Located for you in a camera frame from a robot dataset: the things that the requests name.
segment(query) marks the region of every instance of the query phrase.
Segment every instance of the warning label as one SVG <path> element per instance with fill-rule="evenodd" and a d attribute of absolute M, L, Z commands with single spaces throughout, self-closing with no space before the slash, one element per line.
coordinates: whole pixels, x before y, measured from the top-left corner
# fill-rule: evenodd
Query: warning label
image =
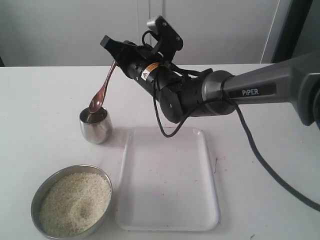
<path fill-rule="evenodd" d="M 145 68 L 145 70 L 143 70 L 143 72 L 141 73 L 141 78 L 146 81 L 149 74 L 153 70 L 155 70 L 158 66 L 159 66 L 159 62 L 154 62 L 154 63 L 150 64 L 149 66 L 147 66 Z"/>

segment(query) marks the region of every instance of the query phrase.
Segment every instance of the uncooked rice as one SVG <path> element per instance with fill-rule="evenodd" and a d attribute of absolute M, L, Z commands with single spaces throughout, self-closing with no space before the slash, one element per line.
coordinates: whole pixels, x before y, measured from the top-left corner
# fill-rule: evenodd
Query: uncooked rice
<path fill-rule="evenodd" d="M 75 236 L 100 219 L 110 198 L 111 187 L 100 175 L 73 173 L 50 188 L 42 201 L 39 220 L 53 237 Z"/>

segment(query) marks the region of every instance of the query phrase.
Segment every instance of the table surface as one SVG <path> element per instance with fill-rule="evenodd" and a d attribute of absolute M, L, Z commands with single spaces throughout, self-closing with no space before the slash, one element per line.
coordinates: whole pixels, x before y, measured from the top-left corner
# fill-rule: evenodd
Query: table surface
<path fill-rule="evenodd" d="M 195 65 L 235 75 L 265 64 Z M 109 67 L 0 67 L 0 232 L 1 239 L 44 239 L 34 227 L 30 206 L 40 184 L 71 165 L 89 164 L 110 176 L 117 192 L 128 131 L 154 127 L 152 98 L 116 69 L 105 99 L 113 123 L 109 142 L 86 142 L 79 113 L 101 87 Z M 320 202 L 320 133 L 304 126 L 289 103 L 240 107 L 266 161 L 289 184 Z M 174 124 L 161 119 L 166 127 Z M 90 239 L 102 240 L 318 240 L 320 213 L 271 178 L 252 153 L 234 112 L 189 118 L 203 129 L 214 170 L 220 220 L 205 232 L 134 232 L 121 229 L 114 212 Z"/>

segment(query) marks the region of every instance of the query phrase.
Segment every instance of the white tray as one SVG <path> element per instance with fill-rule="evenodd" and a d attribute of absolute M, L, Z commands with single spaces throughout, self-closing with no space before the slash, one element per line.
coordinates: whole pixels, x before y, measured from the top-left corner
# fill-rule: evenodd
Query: white tray
<path fill-rule="evenodd" d="M 200 129 L 165 138 L 157 127 L 136 128 L 125 145 L 116 222 L 131 231 L 212 229 L 219 220 L 213 181 Z"/>

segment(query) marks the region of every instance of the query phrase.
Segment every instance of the stainless steel bowl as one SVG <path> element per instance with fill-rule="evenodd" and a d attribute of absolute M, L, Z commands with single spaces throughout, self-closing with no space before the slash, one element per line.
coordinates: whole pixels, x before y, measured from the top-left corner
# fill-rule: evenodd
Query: stainless steel bowl
<path fill-rule="evenodd" d="M 104 222 L 104 220 L 106 219 L 108 212 L 110 211 L 110 206 L 111 206 L 111 199 L 110 202 L 105 210 L 105 212 L 103 213 L 103 215 L 100 217 L 100 219 L 90 228 L 88 228 L 87 230 L 79 233 L 78 235 L 75 236 L 70 236 L 70 237 L 55 237 L 55 236 L 51 236 L 48 235 L 42 228 L 42 225 L 40 223 L 39 220 L 39 212 L 40 212 L 40 207 L 41 207 L 41 203 L 44 199 L 44 197 L 46 196 L 48 190 L 57 182 L 59 181 L 61 178 L 66 177 L 70 174 L 74 174 L 74 173 L 93 173 L 93 174 L 99 174 L 101 177 L 103 177 L 109 184 L 110 184 L 110 188 L 111 188 L 111 198 L 113 196 L 112 192 L 112 184 L 111 181 L 108 177 L 108 175 L 101 170 L 98 167 L 95 166 L 90 166 L 90 165 L 74 165 L 74 166 L 69 166 L 66 167 L 64 169 L 61 169 L 60 171 L 57 171 L 56 173 L 54 173 L 53 175 L 51 175 L 47 180 L 44 181 L 44 183 L 42 183 L 42 185 L 38 188 L 38 190 L 36 191 L 32 203 L 31 203 L 31 218 L 33 221 L 33 224 L 35 225 L 35 227 L 39 230 L 39 232 L 45 236 L 47 239 L 55 239 L 55 240 L 75 240 L 75 239 L 83 239 L 85 237 L 88 237 L 89 235 L 91 235 L 95 230 L 97 230 L 98 227 L 100 227 L 100 225 Z"/>

